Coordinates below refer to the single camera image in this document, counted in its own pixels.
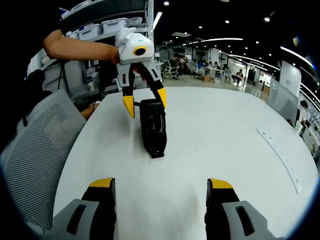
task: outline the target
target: mesh office chair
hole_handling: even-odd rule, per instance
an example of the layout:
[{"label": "mesh office chair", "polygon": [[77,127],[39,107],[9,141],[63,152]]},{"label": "mesh office chair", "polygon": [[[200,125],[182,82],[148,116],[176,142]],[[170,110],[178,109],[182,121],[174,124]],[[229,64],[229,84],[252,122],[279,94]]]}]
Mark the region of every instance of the mesh office chair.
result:
[{"label": "mesh office chair", "polygon": [[202,74],[204,74],[204,71],[201,68],[198,68],[198,63],[192,61],[191,62],[191,73],[195,74],[194,76],[192,76],[193,78],[202,79]]},{"label": "mesh office chair", "polygon": [[0,156],[10,196],[24,222],[38,236],[53,226],[55,196],[69,152],[86,120],[63,90],[39,102],[18,123]]},{"label": "mesh office chair", "polygon": [[225,80],[227,81],[227,78],[229,78],[229,81],[230,81],[231,75],[232,75],[231,69],[226,68],[223,72],[223,77],[225,78]]},{"label": "mesh office chair", "polygon": [[164,63],[164,75],[165,76],[168,75],[169,79],[171,78],[178,79],[178,77],[176,76],[178,73],[178,68],[172,67],[169,60],[164,60],[163,63]]}]

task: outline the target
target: yellow tip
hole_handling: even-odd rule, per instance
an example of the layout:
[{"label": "yellow tip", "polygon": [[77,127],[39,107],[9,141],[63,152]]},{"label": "yellow tip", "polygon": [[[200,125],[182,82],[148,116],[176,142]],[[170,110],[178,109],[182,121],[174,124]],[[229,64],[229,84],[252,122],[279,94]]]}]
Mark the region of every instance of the yellow tip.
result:
[{"label": "yellow tip", "polygon": [[160,95],[160,98],[161,98],[161,100],[162,100],[162,103],[163,103],[164,108],[167,108],[166,89],[163,87],[163,88],[158,89],[157,92],[158,92],[159,95]]},{"label": "yellow tip", "polygon": [[95,188],[109,188],[110,183],[113,177],[108,177],[108,178],[103,178],[103,179],[98,179],[91,183],[89,187],[95,187]]},{"label": "yellow tip", "polygon": [[210,178],[213,189],[233,189],[234,187],[226,181]]},{"label": "yellow tip", "polygon": [[134,96],[123,96],[123,103],[128,110],[130,116],[135,118]]}]

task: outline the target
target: white tabletop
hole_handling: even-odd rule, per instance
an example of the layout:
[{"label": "white tabletop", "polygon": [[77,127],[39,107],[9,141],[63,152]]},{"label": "white tabletop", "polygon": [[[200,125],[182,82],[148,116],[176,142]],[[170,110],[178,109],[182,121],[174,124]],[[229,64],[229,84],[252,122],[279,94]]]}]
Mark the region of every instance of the white tabletop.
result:
[{"label": "white tabletop", "polygon": [[[122,93],[107,95],[78,136],[56,192],[55,216],[80,199],[97,179],[114,177],[117,222],[114,239],[205,240],[207,179],[233,185],[253,205],[275,237],[287,236],[309,203],[318,172],[302,139],[272,108],[243,92],[167,87],[167,146],[163,158],[144,149],[136,119]],[[134,91],[135,101],[153,98]],[[302,185],[294,185],[263,128],[290,160]]]}]

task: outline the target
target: ceiling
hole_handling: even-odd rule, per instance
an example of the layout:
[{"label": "ceiling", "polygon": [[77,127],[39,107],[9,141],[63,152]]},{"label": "ceiling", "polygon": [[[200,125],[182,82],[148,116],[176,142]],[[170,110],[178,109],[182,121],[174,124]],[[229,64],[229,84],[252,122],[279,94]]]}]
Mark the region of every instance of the ceiling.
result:
[{"label": "ceiling", "polygon": [[[278,67],[278,61],[282,60],[296,67],[303,67],[309,73],[315,75],[315,70],[306,62],[288,53],[280,46],[290,49],[304,57],[310,56],[312,62],[317,66],[318,59],[315,49],[311,46],[314,37],[304,32],[314,33],[316,29],[309,23],[312,18],[312,6],[294,5],[293,1],[273,0],[198,0],[196,2],[185,0],[168,0],[169,6],[164,6],[164,0],[154,0],[154,17],[158,12],[162,16],[154,29],[154,43],[165,45],[167,48],[182,46],[186,41],[196,42],[201,38],[204,40],[216,38],[242,38],[243,40],[218,40],[188,44],[186,47],[198,50],[214,48],[225,53],[239,55],[256,59],[269,65]],[[176,38],[173,33],[188,33],[189,37]],[[293,39],[298,36],[299,45],[294,45]],[[280,71],[264,65],[270,74],[279,78]],[[301,70],[302,82],[315,93],[318,90],[316,81],[305,71]]]}]

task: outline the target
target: office floor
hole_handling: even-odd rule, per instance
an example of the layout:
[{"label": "office floor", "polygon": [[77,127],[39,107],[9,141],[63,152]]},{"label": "office floor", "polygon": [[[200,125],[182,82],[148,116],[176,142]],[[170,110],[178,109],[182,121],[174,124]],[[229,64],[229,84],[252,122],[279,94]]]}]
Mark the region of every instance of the office floor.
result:
[{"label": "office floor", "polygon": [[240,86],[233,85],[232,83],[222,82],[219,77],[216,77],[211,82],[204,82],[199,78],[195,79],[191,75],[182,75],[179,76],[179,79],[163,79],[163,85],[165,87],[203,87],[203,88],[216,88],[216,89],[229,89],[233,91],[239,91],[244,93],[249,93],[257,98],[261,99],[263,102],[267,103],[269,95],[265,92],[262,92],[256,86],[242,82]]}]

